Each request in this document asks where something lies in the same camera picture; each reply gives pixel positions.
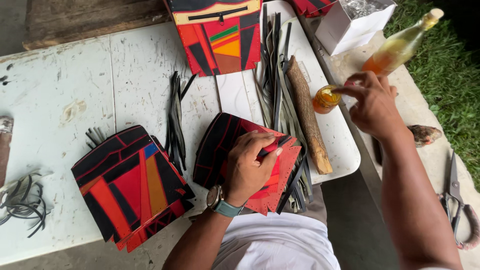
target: person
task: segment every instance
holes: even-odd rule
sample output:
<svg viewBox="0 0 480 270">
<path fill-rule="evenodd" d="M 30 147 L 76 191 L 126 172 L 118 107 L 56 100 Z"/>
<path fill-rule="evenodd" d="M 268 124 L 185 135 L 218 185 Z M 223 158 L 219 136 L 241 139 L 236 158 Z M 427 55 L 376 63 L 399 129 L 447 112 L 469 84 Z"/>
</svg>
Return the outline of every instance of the person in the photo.
<svg viewBox="0 0 480 270">
<path fill-rule="evenodd" d="M 382 212 L 401 269 L 462 269 L 452 228 L 395 106 L 396 87 L 373 72 L 353 74 L 352 121 L 384 150 Z M 247 133 L 228 155 L 224 201 L 240 207 L 268 180 L 281 149 L 256 161 L 272 134 Z M 227 217 L 207 208 L 165 261 L 164 269 L 340 269 L 324 222 L 282 213 Z"/>
</svg>

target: glass jar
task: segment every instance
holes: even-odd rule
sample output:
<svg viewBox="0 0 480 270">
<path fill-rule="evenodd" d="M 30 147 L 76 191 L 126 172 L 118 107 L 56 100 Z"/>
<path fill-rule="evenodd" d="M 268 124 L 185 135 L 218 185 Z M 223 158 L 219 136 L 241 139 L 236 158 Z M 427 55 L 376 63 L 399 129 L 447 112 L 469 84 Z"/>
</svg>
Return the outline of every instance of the glass jar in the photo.
<svg viewBox="0 0 480 270">
<path fill-rule="evenodd" d="M 327 114 L 338 105 L 342 99 L 342 95 L 332 93 L 332 90 L 335 88 L 335 85 L 327 85 L 318 90 L 317 94 L 312 99 L 315 112 Z"/>
</svg>

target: white shirt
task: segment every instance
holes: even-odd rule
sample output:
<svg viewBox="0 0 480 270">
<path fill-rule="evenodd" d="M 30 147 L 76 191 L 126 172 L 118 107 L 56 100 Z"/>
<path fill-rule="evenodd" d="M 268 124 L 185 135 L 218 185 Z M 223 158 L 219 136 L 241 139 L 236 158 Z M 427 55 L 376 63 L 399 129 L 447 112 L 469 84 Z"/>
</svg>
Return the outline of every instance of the white shirt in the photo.
<svg viewBox="0 0 480 270">
<path fill-rule="evenodd" d="M 296 214 L 237 216 L 212 269 L 339 270 L 327 236 L 325 224 Z"/>
</svg>

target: wooden stick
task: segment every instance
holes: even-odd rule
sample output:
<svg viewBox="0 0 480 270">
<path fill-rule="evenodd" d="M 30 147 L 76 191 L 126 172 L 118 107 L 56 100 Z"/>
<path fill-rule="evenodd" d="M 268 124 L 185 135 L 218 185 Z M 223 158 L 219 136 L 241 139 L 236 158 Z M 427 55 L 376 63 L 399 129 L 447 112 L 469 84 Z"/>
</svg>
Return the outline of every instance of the wooden stick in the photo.
<svg viewBox="0 0 480 270">
<path fill-rule="evenodd" d="M 0 116 L 0 187 L 5 183 L 8 155 L 12 140 L 13 118 Z"/>
<path fill-rule="evenodd" d="M 315 112 L 313 111 L 310 89 L 295 60 L 295 56 L 292 56 L 290 61 L 288 61 L 287 76 L 293 87 L 293 95 L 297 101 L 297 112 L 307 140 L 310 156 L 319 174 L 329 174 L 333 171 L 332 165 L 328 160 L 327 150 L 325 149 Z"/>
</svg>

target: wristwatch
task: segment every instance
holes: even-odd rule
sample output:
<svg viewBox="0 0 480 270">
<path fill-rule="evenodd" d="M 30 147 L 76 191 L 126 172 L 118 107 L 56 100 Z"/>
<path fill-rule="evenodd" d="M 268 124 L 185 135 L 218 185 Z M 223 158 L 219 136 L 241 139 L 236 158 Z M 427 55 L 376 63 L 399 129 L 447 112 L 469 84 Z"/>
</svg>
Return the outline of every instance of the wristwatch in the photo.
<svg viewBox="0 0 480 270">
<path fill-rule="evenodd" d="M 235 207 L 223 200 L 222 186 L 214 185 L 207 194 L 207 206 L 213 211 L 226 217 L 233 218 L 240 214 L 243 206 Z"/>
</svg>

